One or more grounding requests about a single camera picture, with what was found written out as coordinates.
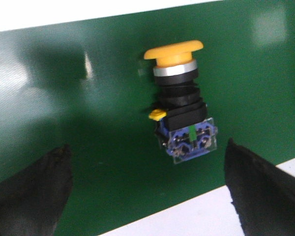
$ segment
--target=black object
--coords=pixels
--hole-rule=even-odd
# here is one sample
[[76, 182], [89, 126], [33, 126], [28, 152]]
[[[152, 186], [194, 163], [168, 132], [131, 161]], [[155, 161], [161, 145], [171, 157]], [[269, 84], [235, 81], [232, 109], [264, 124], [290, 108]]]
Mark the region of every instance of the black object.
[[68, 145], [0, 183], [0, 236], [52, 236], [72, 188]]
[[295, 177], [230, 139], [225, 182], [246, 236], [295, 236]]
[[160, 85], [159, 101], [167, 111], [165, 127], [169, 131], [181, 129], [207, 117], [207, 105], [200, 97], [200, 89], [193, 82], [198, 77], [198, 69], [173, 76], [155, 76]]

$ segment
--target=green panel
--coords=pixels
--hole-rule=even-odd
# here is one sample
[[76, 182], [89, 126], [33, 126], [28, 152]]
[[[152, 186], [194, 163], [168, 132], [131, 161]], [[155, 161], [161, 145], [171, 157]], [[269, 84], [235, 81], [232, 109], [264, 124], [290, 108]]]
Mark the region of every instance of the green panel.
[[[199, 39], [218, 150], [173, 165], [148, 119], [147, 49]], [[74, 190], [57, 236], [92, 236], [224, 184], [229, 137], [295, 157], [295, 1], [223, 1], [0, 32], [0, 181], [64, 143]]]

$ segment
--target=yellow button cap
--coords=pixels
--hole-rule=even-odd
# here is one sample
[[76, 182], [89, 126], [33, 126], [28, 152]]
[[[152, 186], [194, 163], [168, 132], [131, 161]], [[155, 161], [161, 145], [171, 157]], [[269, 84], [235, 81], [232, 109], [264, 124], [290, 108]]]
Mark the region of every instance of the yellow button cap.
[[152, 48], [146, 51], [144, 59], [156, 59], [158, 67], [186, 64], [192, 60], [192, 52], [203, 48], [199, 40], [185, 41]]
[[149, 118], [153, 119], [155, 121], [160, 121], [163, 117], [165, 117], [167, 114], [162, 109], [155, 109], [149, 114]]

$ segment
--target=silver bezel ring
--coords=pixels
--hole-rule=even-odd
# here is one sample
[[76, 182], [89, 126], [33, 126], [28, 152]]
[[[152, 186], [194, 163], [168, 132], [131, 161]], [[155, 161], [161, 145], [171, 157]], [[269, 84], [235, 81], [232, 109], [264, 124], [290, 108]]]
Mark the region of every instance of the silver bezel ring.
[[172, 76], [172, 75], [181, 75], [183, 73], [190, 72], [198, 68], [197, 61], [193, 59], [191, 62], [175, 65], [170, 67], [154, 67], [153, 72], [154, 76], [163, 77], [163, 76]]

